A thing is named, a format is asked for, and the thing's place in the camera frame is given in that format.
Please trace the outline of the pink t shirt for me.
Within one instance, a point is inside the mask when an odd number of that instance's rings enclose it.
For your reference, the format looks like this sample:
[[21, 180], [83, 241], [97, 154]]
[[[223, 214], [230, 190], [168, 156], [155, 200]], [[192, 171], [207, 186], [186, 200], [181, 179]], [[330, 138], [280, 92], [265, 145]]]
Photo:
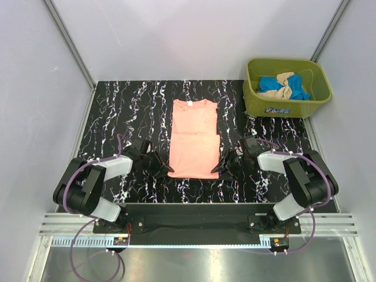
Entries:
[[174, 100], [168, 173], [178, 179], [218, 179], [212, 170], [220, 158], [217, 103]]

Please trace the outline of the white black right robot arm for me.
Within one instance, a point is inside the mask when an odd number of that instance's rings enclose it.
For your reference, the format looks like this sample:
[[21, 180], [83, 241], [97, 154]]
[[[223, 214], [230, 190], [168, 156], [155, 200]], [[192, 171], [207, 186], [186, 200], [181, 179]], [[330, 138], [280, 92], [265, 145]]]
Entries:
[[285, 175], [290, 194], [277, 202], [259, 220], [251, 220], [251, 231], [285, 231], [297, 216], [325, 206], [339, 192], [338, 183], [316, 150], [305, 153], [282, 152], [268, 142], [270, 150], [262, 147], [262, 139], [248, 136], [229, 148], [212, 169], [222, 179], [235, 180], [241, 173], [262, 170]]

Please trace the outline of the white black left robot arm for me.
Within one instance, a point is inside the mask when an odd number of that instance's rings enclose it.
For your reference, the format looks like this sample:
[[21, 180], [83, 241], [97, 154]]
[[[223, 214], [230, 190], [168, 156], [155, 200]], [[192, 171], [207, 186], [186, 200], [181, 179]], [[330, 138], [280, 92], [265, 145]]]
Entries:
[[72, 159], [53, 193], [53, 202], [70, 214], [93, 218], [95, 225], [113, 233], [128, 231], [131, 223], [126, 209], [103, 198], [102, 190], [106, 181], [137, 170], [145, 170], [155, 178], [174, 171], [153, 149], [151, 141], [135, 140], [105, 159]]

